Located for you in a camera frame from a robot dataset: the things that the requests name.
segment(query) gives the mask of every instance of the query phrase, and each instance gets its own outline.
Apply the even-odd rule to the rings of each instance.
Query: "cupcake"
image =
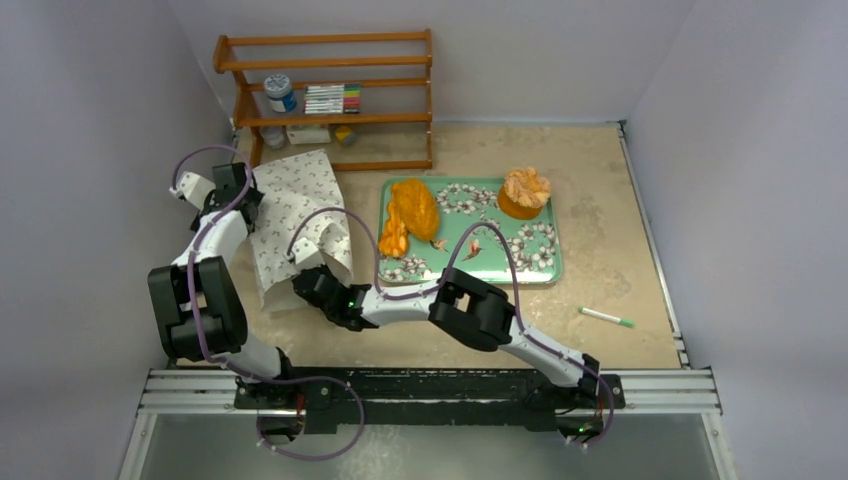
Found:
[[[504,177],[498,207],[519,220],[536,218],[551,198],[551,182],[533,167],[514,168]]]

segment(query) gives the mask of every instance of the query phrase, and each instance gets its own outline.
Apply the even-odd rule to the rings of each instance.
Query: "floor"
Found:
[[[325,147],[332,162],[420,160],[421,131],[357,129],[359,142],[288,146],[263,152],[263,162]],[[434,125],[430,171],[337,173],[347,208],[378,231],[379,191],[397,175],[498,176],[535,166],[553,184],[565,273],[554,285],[522,287],[525,320],[562,344],[593,355],[603,368],[679,368],[662,289],[614,127]],[[249,136],[240,142],[250,148]],[[369,282],[373,258],[365,234],[352,227],[354,280]],[[260,311],[253,261],[245,242],[231,265],[251,331],[299,365],[379,367],[522,367],[502,352],[463,347],[427,322],[362,333],[326,321],[316,309]],[[577,312],[578,306],[626,316],[628,329]]]

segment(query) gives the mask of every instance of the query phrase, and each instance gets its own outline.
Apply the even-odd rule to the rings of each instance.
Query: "green tray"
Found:
[[[393,183],[408,177],[391,178],[380,194],[380,234],[386,223],[386,209]],[[386,283],[419,283],[439,278],[447,266],[451,252],[462,232],[475,222],[497,225],[509,243],[516,266],[518,282],[546,284],[562,276],[562,253],[553,206],[548,201],[538,217],[517,220],[498,208],[498,191],[503,177],[417,177],[427,185],[439,205],[439,231],[434,240],[442,240],[443,250],[409,236],[409,251],[402,258],[380,257],[380,279]],[[467,258],[471,242],[476,239],[481,250]],[[457,257],[456,268],[491,283],[512,283],[509,263],[495,233],[478,228],[472,233]]]

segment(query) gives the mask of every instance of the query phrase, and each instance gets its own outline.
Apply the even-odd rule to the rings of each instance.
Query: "wooden rack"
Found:
[[[287,60],[251,60],[236,59],[233,47],[271,46],[318,43],[354,43],[354,42],[410,42],[422,41],[426,46],[426,55],[397,56],[397,57],[356,57],[356,58],[301,58]],[[361,123],[426,123],[427,124],[427,160],[399,162],[362,162],[337,163],[333,169],[337,171],[358,170],[387,170],[387,169],[428,169],[433,168],[433,139],[431,124],[433,121],[433,99],[430,83],[430,69],[433,66],[433,43],[430,30],[422,32],[399,33],[360,33],[350,35],[304,35],[288,37],[241,37],[229,38],[226,35],[218,37],[214,57],[215,71],[218,73],[233,72],[236,81],[236,104],[233,108],[233,123],[236,128],[249,127],[253,137],[253,149],[250,153],[250,165],[259,165],[262,147],[265,143],[259,135],[259,128],[264,126],[287,126],[304,124],[361,124]],[[297,68],[331,68],[331,67],[366,67],[392,65],[422,65],[425,68],[423,77],[388,78],[378,80],[334,80],[320,82],[292,82],[294,89],[303,89],[306,85],[360,83],[363,88],[371,87],[424,87],[427,92],[427,111],[391,114],[355,114],[355,115],[300,115],[276,118],[262,118],[254,92],[264,90],[262,83],[249,83],[244,75],[245,70],[280,70]]]

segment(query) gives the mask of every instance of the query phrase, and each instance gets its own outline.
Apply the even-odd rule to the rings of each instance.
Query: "white cloth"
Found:
[[[336,176],[324,150],[265,163],[253,170],[259,191],[257,229],[250,235],[256,265],[256,284],[262,310],[273,312],[306,305],[292,290],[297,274],[286,259],[286,249],[297,227],[322,207],[344,207]],[[328,212],[313,217],[299,238],[315,243],[336,278],[345,284],[352,278],[353,256],[347,216]]]

